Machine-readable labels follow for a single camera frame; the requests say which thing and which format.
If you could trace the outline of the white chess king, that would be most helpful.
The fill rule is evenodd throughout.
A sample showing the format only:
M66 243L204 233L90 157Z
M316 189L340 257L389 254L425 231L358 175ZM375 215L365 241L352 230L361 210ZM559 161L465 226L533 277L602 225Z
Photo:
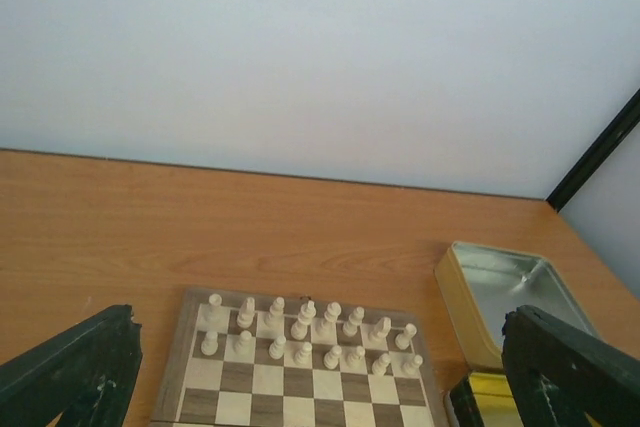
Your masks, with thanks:
M308 300L302 304L297 319L291 327L290 334L295 340L302 340L316 315L315 302Z

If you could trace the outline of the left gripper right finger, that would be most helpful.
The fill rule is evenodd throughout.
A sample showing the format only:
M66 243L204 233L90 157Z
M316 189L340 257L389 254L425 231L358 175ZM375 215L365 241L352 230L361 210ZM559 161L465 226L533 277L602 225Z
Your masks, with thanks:
M637 426L639 360L532 305L505 316L502 363L525 426Z

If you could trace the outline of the white chess rook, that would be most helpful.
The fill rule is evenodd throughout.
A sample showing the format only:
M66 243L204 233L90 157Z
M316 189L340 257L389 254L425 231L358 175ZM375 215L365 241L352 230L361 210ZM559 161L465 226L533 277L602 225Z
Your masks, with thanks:
M396 347L402 351L407 350L416 334L417 327L413 323L407 323L403 330L399 332L394 339Z
M204 310L204 319L208 325L216 322L219 314L219 308L222 304L222 297L217 294L211 294L208 298L208 304Z

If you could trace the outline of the white chess piece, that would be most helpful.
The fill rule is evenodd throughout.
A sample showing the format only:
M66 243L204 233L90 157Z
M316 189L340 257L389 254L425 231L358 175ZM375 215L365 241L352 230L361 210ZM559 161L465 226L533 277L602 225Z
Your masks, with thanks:
M218 348L218 333L216 331L207 331L200 345L201 353L205 356L213 356Z

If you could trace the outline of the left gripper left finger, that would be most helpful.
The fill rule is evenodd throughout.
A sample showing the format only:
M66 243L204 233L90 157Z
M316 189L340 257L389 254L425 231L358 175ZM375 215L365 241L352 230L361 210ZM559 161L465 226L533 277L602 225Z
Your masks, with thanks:
M1 424L121 426L142 358L133 308L112 305L1 365Z

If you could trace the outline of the white chess pawn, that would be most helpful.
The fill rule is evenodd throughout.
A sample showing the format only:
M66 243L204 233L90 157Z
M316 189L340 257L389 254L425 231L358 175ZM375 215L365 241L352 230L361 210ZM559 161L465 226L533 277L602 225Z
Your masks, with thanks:
M372 363L372 366L371 366L372 374L376 376L384 376L390 364L391 364L390 355L387 352L382 353Z
M276 337L268 349L268 354L271 359L279 360L284 356L285 346L287 339L284 335Z
M251 332L243 330L238 336L233 345L233 350L238 355L243 355L248 351L252 341Z
M402 363L402 372L408 378L417 378L420 376L420 368L424 362L424 359L419 354L414 354L406 358Z
M340 345L334 345L323 357L323 364L326 369L334 370L340 363L342 356L342 347Z
M310 368L312 366L313 346L310 342L304 342L293 355L293 362L296 367Z
M363 346L349 347L344 360L344 365L351 371L361 371L366 368L364 357L366 350Z

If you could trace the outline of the white chess queen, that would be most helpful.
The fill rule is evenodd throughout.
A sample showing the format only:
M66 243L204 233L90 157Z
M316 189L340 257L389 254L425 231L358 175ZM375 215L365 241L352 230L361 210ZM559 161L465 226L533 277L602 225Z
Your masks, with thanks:
M312 341L333 345L337 343L336 324L341 314L341 305L338 302L330 302L323 316L314 320Z

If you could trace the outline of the white chess knight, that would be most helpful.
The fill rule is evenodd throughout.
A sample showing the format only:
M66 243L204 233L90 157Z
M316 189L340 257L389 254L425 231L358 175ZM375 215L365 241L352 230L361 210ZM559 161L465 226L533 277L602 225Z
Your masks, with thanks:
M247 297L239 308L237 314L237 325L241 329L249 329L255 317L255 298Z

